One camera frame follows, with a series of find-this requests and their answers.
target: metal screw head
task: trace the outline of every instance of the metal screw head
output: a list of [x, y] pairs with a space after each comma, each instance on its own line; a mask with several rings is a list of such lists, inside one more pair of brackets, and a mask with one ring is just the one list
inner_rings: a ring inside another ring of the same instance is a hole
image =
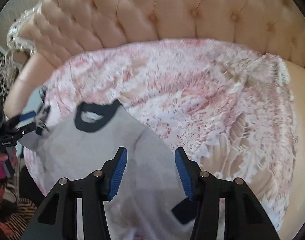
[[207, 171], [201, 171], [199, 174], [200, 174], [200, 176], [203, 177], [203, 178], [209, 177], [209, 173], [208, 173]]
[[238, 184], [238, 185], [242, 185], [244, 183], [244, 180], [241, 179], [241, 178], [236, 178], [235, 182]]
[[68, 180], [66, 178], [62, 178], [59, 180], [60, 185], [65, 185], [67, 182], [68, 182]]
[[97, 170], [97, 171], [94, 171], [93, 174], [95, 177], [100, 177], [103, 174], [103, 172], [101, 170]]

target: beige tufted upholstery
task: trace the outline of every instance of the beige tufted upholstery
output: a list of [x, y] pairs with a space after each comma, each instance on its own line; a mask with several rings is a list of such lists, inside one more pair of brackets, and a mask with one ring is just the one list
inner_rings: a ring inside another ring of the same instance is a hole
[[20, 36], [55, 67], [162, 38], [234, 41], [305, 66], [305, 18], [292, 0], [44, 0]]

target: black clamp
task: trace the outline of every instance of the black clamp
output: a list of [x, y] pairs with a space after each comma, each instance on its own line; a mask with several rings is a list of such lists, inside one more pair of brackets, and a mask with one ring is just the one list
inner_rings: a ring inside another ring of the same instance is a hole
[[190, 161], [183, 148], [176, 150], [175, 161], [187, 197], [199, 203], [190, 240], [217, 239], [221, 198], [226, 201], [224, 240], [280, 240], [265, 210], [243, 179], [217, 179]]
[[15, 173], [10, 162], [13, 147], [17, 145], [19, 139], [21, 139], [25, 134], [34, 131], [37, 127], [35, 122], [29, 123], [20, 128], [16, 128], [16, 126], [20, 122], [35, 116], [35, 112], [29, 112], [23, 115], [19, 114], [6, 122], [3, 108], [3, 97], [0, 96], [0, 152], [7, 153], [9, 156], [8, 160], [3, 163], [3, 169], [8, 178], [11, 178]]
[[113, 160], [84, 179], [60, 179], [37, 209], [21, 240], [77, 240], [77, 198], [82, 198], [85, 240], [110, 240], [103, 201], [111, 201], [127, 163], [119, 147]]

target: ornate silver frame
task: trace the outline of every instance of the ornate silver frame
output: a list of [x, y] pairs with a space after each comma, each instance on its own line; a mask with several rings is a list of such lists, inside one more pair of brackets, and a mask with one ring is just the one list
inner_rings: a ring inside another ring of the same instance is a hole
[[21, 27], [28, 22], [35, 12], [38, 10], [38, 8], [41, 6], [42, 0], [40, 0], [34, 7], [32, 7], [29, 10], [24, 11], [10, 27], [8, 34], [7, 34], [7, 46], [8, 51], [5, 55], [5, 76], [7, 80], [8, 88], [10, 89], [14, 79], [15, 79], [15, 73], [18, 71], [20, 72], [23, 68], [23, 64], [15, 62], [13, 60], [13, 55], [15, 51], [28, 51], [30, 55], [33, 55], [36, 53], [35, 44], [33, 41], [26, 40], [19, 37], [19, 31]]

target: gray t-shirt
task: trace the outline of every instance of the gray t-shirt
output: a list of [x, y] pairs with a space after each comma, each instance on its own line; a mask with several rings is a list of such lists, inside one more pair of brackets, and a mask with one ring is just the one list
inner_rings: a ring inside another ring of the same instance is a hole
[[[104, 202], [111, 239], [190, 238], [193, 221], [182, 225], [171, 212], [186, 198], [174, 154], [118, 101], [108, 106], [82, 103], [48, 138], [29, 139], [28, 134], [21, 143], [42, 160], [48, 191], [62, 177], [86, 177], [112, 159], [119, 147], [125, 147], [128, 160], [118, 194], [111, 202]], [[80, 225], [81, 210], [77, 213]], [[79, 226], [78, 231], [83, 239]]]

